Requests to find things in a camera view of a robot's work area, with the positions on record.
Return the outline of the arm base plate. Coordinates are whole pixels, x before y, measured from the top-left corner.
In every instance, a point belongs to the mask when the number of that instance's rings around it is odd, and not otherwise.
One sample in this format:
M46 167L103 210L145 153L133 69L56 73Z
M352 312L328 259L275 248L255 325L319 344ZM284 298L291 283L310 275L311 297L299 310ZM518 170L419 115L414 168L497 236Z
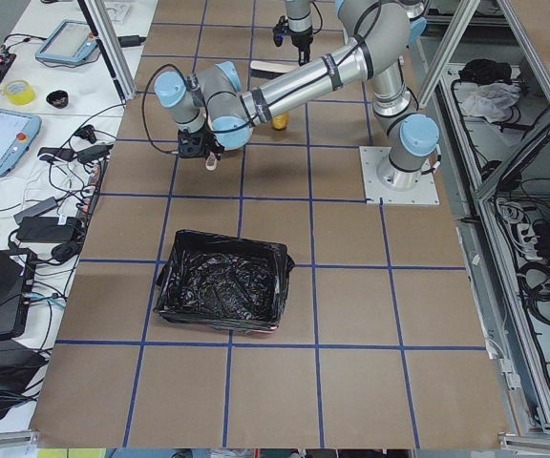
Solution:
M437 206L440 201L429 158L415 172L390 163L390 147L361 146L360 163L365 202L374 205Z

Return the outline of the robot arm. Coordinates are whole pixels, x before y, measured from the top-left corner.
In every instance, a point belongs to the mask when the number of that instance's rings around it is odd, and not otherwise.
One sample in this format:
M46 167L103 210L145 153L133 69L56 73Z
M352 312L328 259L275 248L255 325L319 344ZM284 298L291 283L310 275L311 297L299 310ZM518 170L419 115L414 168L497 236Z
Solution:
M313 24L309 0L285 0L282 37L289 36L298 50L298 63L305 65L310 60L310 46L313 41Z
M399 62L425 29L423 2L338 1L335 7L348 37L342 48L248 92L231 62L189 76L166 66L154 90L179 129L179 155L218 159L224 151L242 148L254 127L349 83L368 81L373 113L391 141L377 165L378 179L402 191L428 174L424 165L439 130L415 108Z

